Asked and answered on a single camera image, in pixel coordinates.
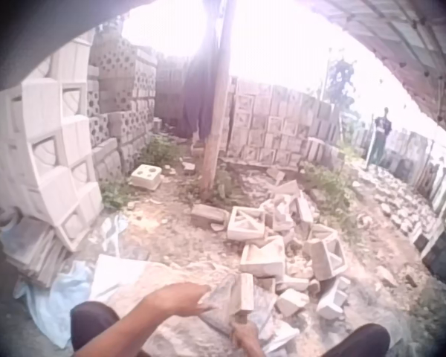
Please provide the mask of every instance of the hand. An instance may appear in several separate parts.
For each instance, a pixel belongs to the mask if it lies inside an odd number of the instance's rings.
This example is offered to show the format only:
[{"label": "hand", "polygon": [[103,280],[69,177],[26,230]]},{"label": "hand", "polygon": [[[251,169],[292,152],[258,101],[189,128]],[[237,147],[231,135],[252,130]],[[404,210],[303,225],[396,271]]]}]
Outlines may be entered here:
[{"label": "hand", "polygon": [[246,324],[232,322],[233,332],[231,333],[231,341],[236,348],[247,349],[249,347],[259,346],[258,328],[253,321]]},{"label": "hand", "polygon": [[153,306],[161,309],[168,316],[196,316],[214,309],[213,306],[199,303],[203,295],[209,291],[208,285],[175,283],[164,286],[148,295],[147,298]]}]

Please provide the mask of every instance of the dark cloth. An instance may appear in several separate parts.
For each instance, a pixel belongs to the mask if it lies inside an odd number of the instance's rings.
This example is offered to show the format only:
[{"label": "dark cloth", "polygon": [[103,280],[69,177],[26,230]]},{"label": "dark cloth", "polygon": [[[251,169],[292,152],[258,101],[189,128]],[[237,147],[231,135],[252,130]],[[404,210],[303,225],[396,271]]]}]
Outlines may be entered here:
[{"label": "dark cloth", "polygon": [[184,84],[184,118],[181,135],[190,138],[198,130],[200,139],[210,134],[215,95],[218,42],[216,9],[207,5],[207,27],[203,42],[188,68]]},{"label": "dark cloth", "polygon": [[[71,343],[78,351],[90,340],[119,321],[110,307],[97,301],[81,303],[71,310]],[[323,357],[382,357],[390,347],[390,335],[377,324],[367,324],[356,329]],[[144,351],[138,357],[149,357]]]},{"label": "dark cloth", "polygon": [[390,348],[390,334],[378,324],[367,324],[323,354],[323,357],[383,357]]},{"label": "dark cloth", "polygon": [[385,131],[385,136],[388,136],[392,131],[392,122],[385,117],[378,117],[375,119],[375,127],[382,127]]},{"label": "dark cloth", "polygon": [[[119,320],[119,316],[112,308],[97,301],[86,301],[75,306],[71,310],[71,344],[73,350],[78,351]],[[136,357],[150,356],[144,351],[140,351]]]}]

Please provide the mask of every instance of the forearm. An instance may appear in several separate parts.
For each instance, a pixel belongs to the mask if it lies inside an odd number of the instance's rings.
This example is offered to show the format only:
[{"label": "forearm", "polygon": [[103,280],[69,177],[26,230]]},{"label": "forearm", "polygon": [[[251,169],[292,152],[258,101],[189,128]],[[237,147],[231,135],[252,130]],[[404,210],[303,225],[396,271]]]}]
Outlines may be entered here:
[{"label": "forearm", "polygon": [[76,357],[135,357],[169,315],[144,298],[127,316],[75,352]]},{"label": "forearm", "polygon": [[259,342],[243,345],[242,348],[245,350],[247,357],[265,357]]}]

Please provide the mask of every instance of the dark pants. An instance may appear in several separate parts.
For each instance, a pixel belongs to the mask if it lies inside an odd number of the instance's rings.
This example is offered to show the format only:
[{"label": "dark pants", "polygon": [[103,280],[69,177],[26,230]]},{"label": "dark pants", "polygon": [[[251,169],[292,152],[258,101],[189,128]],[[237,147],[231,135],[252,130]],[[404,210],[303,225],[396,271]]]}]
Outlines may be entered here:
[{"label": "dark pants", "polygon": [[[71,310],[71,343],[78,351],[94,337],[119,321],[117,313],[97,301],[81,303]],[[323,357],[383,357],[390,346],[390,335],[377,324],[356,329]],[[138,357],[149,357],[144,351]]]}]

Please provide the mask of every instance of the tree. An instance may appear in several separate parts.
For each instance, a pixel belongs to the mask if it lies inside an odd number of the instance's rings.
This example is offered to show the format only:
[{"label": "tree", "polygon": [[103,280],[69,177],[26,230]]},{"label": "tree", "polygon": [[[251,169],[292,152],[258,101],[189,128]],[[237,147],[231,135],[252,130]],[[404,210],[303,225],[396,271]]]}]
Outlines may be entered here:
[{"label": "tree", "polygon": [[355,102],[352,97],[352,93],[355,91],[352,83],[353,74],[353,63],[348,63],[344,58],[333,60],[329,64],[323,99],[338,107],[340,112],[359,116],[358,113],[350,109],[350,106]]}]

